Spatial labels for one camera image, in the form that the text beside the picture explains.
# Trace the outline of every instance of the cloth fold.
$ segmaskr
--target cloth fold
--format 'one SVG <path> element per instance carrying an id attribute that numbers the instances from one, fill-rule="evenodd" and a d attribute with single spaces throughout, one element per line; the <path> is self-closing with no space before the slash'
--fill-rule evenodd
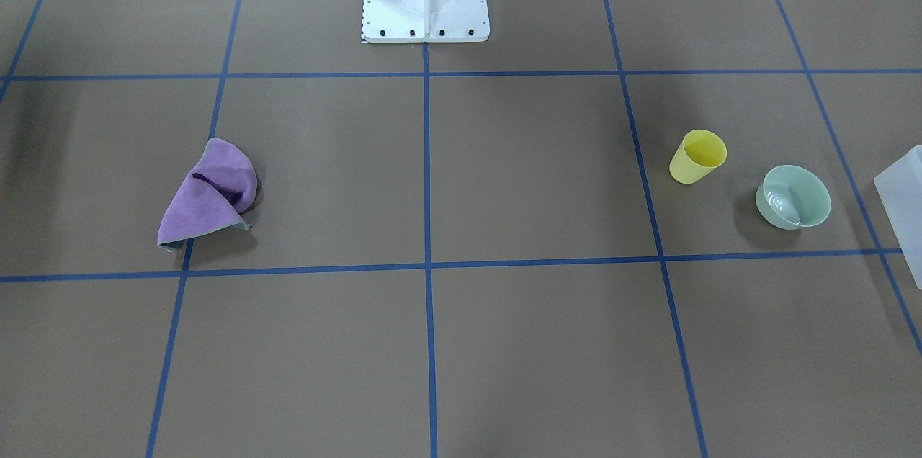
<path id="1" fill-rule="evenodd" d="M 175 251 L 189 238 L 224 228 L 249 229 L 240 214 L 254 199 L 256 170 L 250 159 L 226 140 L 211 138 L 167 207 L 157 245 Z"/>

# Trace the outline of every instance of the towel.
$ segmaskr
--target towel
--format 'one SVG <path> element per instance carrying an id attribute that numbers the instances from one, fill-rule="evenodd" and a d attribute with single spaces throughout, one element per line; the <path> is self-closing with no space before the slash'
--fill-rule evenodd
<path id="1" fill-rule="evenodd" d="M 239 148 L 220 138 L 182 180 L 161 221 L 157 245 L 175 251 L 188 238 L 224 228 L 249 229 L 240 216 L 256 199 L 256 170 Z"/>

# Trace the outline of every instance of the light green bowl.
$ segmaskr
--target light green bowl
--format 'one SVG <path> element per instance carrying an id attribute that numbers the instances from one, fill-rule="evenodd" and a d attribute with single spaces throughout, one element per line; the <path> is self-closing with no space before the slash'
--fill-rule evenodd
<path id="1" fill-rule="evenodd" d="M 800 166 L 775 166 L 755 193 L 761 216 L 781 229 L 812 228 L 823 224 L 833 207 L 826 185 Z"/>

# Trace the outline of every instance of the gray surface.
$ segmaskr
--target gray surface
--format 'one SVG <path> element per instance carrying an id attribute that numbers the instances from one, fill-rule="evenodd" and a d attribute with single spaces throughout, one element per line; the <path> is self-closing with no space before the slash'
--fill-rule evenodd
<path id="1" fill-rule="evenodd" d="M 176 280 L 0 287 L 0 456 L 138 456 Z"/>
<path id="2" fill-rule="evenodd" d="M 360 45 L 360 0 L 240 0 L 228 70 L 323 74 L 226 80 L 236 0 L 44 0 L 11 68 L 36 2 L 0 0 L 3 458 L 922 455 L 922 293 L 872 184 L 922 143 L 922 1 L 782 0 L 809 67 L 858 70 L 813 81 L 893 283 L 810 79 L 765 73 L 801 70 L 774 0 L 609 0 L 631 114 L 603 0 L 490 0 L 490 41 L 429 49 L 576 74 L 431 78 L 363 74 L 424 49 Z M 216 110 L 262 190 L 185 271 L 155 235 Z M 682 186 L 695 127 L 729 157 Z M 778 163 L 825 224 L 758 217 Z"/>
<path id="3" fill-rule="evenodd" d="M 158 456 L 422 456 L 420 271 L 188 281 Z"/>

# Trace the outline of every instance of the grid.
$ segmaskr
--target grid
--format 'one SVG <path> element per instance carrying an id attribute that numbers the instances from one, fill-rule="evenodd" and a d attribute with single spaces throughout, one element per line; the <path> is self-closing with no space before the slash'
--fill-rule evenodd
<path id="1" fill-rule="evenodd" d="M 431 71 L 429 70 L 429 46 L 421 45 L 422 71 L 406 72 L 230 72 L 231 53 L 233 53 L 234 35 L 237 28 L 237 21 L 240 15 L 241 2 L 236 0 L 233 9 L 233 18 L 230 21 L 230 30 L 228 31 L 227 47 L 225 49 L 223 63 L 220 72 L 215 73 L 175 73 L 175 74 L 92 74 L 92 75 L 22 75 L 17 74 L 17 65 L 29 41 L 30 32 L 40 14 L 44 0 L 37 0 L 27 22 L 25 31 L 19 41 L 13 60 L 10 63 L 9 70 L 3 77 L 2 86 L 0 86 L 0 101 L 6 96 L 7 88 L 14 81 L 106 81 L 106 80 L 213 80 L 218 82 L 218 90 L 214 101 L 214 110 L 210 121 L 210 130 L 208 137 L 214 137 L 218 121 L 220 121 L 221 102 L 224 94 L 224 87 L 227 80 L 238 80 L 238 78 L 420 78 L 422 81 L 422 93 L 424 93 L 424 261 L 418 262 L 395 262 L 394 264 L 370 264 L 370 265 L 331 265 L 331 266 L 304 266 L 304 267 L 272 267 L 272 268 L 244 268 L 244 269 L 215 269 L 215 270 L 191 270 L 190 261 L 194 251 L 194 241 L 189 241 L 187 250 L 182 260 L 182 268 L 179 271 L 139 271 L 139 272 L 92 272 L 92 274 L 27 274 L 27 275 L 4 275 L 0 277 L 0 283 L 29 283 L 29 282 L 66 282 L 66 281 L 85 281 L 85 280 L 115 280 L 115 279 L 140 279 L 140 278 L 175 278 L 178 279 L 178 291 L 172 311 L 170 333 L 167 340 L 167 346 L 164 353 L 164 363 L 162 364 L 161 379 L 159 380 L 157 400 L 155 403 L 154 413 L 151 419 L 151 432 L 148 437 L 147 456 L 154 455 L 155 444 L 157 441 L 159 416 L 161 416 L 162 403 L 168 386 L 168 378 L 171 367 L 172 349 L 176 333 L 180 323 L 182 312 L 182 298 L 184 298 L 185 284 L 189 277 L 239 277 L 240 275 L 265 275 L 265 274 L 329 274 L 329 272 L 358 272 L 358 271 L 424 271 L 425 273 L 425 296 L 426 296 L 426 318 L 427 318 L 427 339 L 428 339 L 428 357 L 429 357 L 429 445 L 431 445 L 431 455 L 435 458 L 438 455 L 438 416 L 437 416 L 437 385 L 436 385 L 436 363 L 435 363 L 435 344 L 436 334 L 434 327 L 434 302 L 432 302 L 432 271 L 440 269 L 463 269 L 463 268 L 487 268 L 487 267 L 520 267 L 520 266 L 562 266 L 562 265 L 595 265 L 595 264 L 634 264 L 635 262 L 647 262 L 648 264 L 659 264 L 662 275 L 663 287 L 665 287 L 666 298 L 668 298 L 669 313 L 671 314 L 672 327 L 675 333 L 675 340 L 679 358 L 681 359 L 682 372 L 685 379 L 685 386 L 688 392 L 688 402 L 691 406 L 691 414 L 694 416 L 694 426 L 697 433 L 700 454 L 702 457 L 708 455 L 707 444 L 705 441 L 705 430 L 702 426 L 701 418 L 698 412 L 698 406 L 694 392 L 694 373 L 689 368 L 688 359 L 685 351 L 685 344 L 682 336 L 681 321 L 679 321 L 679 310 L 673 297 L 671 278 L 669 278 L 668 264 L 676 261 L 721 261 L 721 260 L 752 260 L 752 259 L 796 259 L 796 258 L 816 258 L 816 257 L 856 257 L 856 256 L 877 256 L 883 266 L 883 270 L 892 287 L 893 294 L 897 300 L 900 310 L 902 310 L 903 319 L 912 334 L 916 348 L 922 355 L 922 340 L 918 335 L 915 323 L 912 321 L 905 300 L 897 287 L 892 269 L 886 259 L 886 255 L 902 254 L 899 248 L 885 248 L 877 235 L 875 226 L 867 214 L 865 202 L 862 198 L 856 179 L 852 175 L 849 161 L 844 155 L 842 146 L 836 135 L 833 123 L 826 112 L 823 98 L 817 88 L 813 75 L 815 74 L 922 74 L 922 68 L 811 68 L 800 48 L 800 42 L 797 40 L 796 32 L 788 19 L 786 9 L 782 0 L 774 0 L 778 12 L 787 28 L 787 34 L 800 60 L 800 68 L 740 68 L 740 70 L 628 70 L 622 63 L 622 54 L 619 48 L 618 32 L 615 27 L 615 16 L 617 10 L 612 9 L 609 0 L 602 0 L 600 3 L 604 6 L 605 15 L 608 19 L 610 37 L 612 37 L 612 49 L 617 64 L 615 71 Z M 646 173 L 645 159 L 643 159 L 643 150 L 640 138 L 637 133 L 635 116 L 633 116 L 631 93 L 627 81 L 628 76 L 632 75 L 692 75 L 692 74 L 796 74 L 803 75 L 810 85 L 810 90 L 816 100 L 816 106 L 820 116 L 827 129 L 827 134 L 832 140 L 836 149 L 836 155 L 841 162 L 844 173 L 851 185 L 854 199 L 859 206 L 864 222 L 872 237 L 873 248 L 862 249 L 832 249 L 832 251 L 777 251 L 777 252 L 741 252 L 741 253 L 702 253 L 702 254 L 667 254 L 664 251 L 663 243 L 659 231 L 658 220 L 656 220 L 655 205 L 650 192 L 648 174 Z M 619 78 L 620 88 L 622 88 L 623 100 L 628 115 L 628 121 L 631 127 L 633 148 L 635 149 L 636 165 L 641 176 L 643 193 L 645 193 L 645 203 L 648 209 L 650 229 L 652 230 L 655 242 L 655 255 L 647 256 L 613 256 L 610 258 L 569 258 L 569 259 L 539 259 L 539 260 L 496 260 L 496 261 L 434 261 L 431 250 L 431 136 L 429 136 L 429 83 L 432 78 L 442 77 L 530 77 L 530 76 L 616 76 Z"/>

